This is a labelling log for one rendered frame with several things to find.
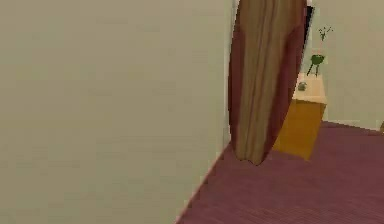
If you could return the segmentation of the green pot house plant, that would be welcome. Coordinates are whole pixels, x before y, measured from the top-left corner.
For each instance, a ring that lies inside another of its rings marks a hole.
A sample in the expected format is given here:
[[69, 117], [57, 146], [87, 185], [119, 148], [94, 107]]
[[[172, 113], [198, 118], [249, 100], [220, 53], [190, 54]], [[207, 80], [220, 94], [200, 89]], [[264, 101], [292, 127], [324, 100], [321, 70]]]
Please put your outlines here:
[[[322, 27], [318, 30], [319, 32], [319, 37], [320, 37], [320, 42], [321, 44], [324, 43], [326, 40], [328, 33], [333, 32], [333, 28], [331, 26], [329, 27]], [[315, 76], [319, 75], [319, 70], [320, 70], [320, 65], [324, 62], [325, 60], [325, 55], [321, 51], [317, 51], [310, 57], [310, 66], [306, 72], [306, 75], [309, 75], [312, 71], [312, 68], [315, 68]]]

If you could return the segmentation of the red and tan surfboard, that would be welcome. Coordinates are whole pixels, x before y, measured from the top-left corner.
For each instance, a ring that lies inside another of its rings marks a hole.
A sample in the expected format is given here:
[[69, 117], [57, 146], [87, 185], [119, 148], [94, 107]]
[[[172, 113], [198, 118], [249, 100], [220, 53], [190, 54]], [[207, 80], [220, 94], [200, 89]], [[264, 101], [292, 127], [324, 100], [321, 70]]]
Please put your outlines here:
[[305, 44], [307, 0], [239, 0], [231, 43], [228, 110], [240, 160], [259, 165], [291, 103]]

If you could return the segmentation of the yellow wooden cabinet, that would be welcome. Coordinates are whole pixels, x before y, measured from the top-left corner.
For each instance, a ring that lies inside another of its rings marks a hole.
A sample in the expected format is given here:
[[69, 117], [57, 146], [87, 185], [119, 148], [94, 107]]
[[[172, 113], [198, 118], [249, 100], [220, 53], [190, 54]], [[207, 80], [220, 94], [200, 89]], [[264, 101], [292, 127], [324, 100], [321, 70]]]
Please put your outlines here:
[[[299, 82], [306, 82], [306, 90], [298, 91]], [[298, 75], [295, 92], [283, 126], [273, 149], [308, 160], [318, 136], [327, 106], [324, 81], [321, 75]]]

